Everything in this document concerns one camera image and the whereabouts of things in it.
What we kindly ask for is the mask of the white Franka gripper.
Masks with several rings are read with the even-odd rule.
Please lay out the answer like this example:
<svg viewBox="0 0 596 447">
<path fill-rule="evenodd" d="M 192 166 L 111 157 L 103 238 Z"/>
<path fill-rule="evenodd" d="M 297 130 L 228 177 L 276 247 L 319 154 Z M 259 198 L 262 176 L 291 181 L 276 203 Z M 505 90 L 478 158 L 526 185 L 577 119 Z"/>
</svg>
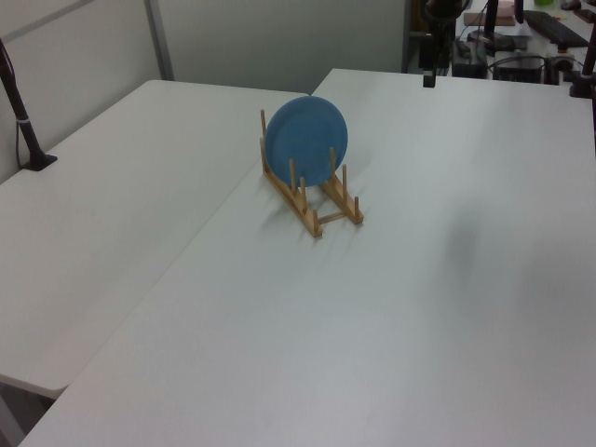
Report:
<svg viewBox="0 0 596 447">
<path fill-rule="evenodd" d="M 428 71 L 423 72 L 423 87 L 436 86 L 436 73 L 446 71 L 451 62 L 454 41 L 454 21 L 432 22 L 429 24 Z"/>
</svg>

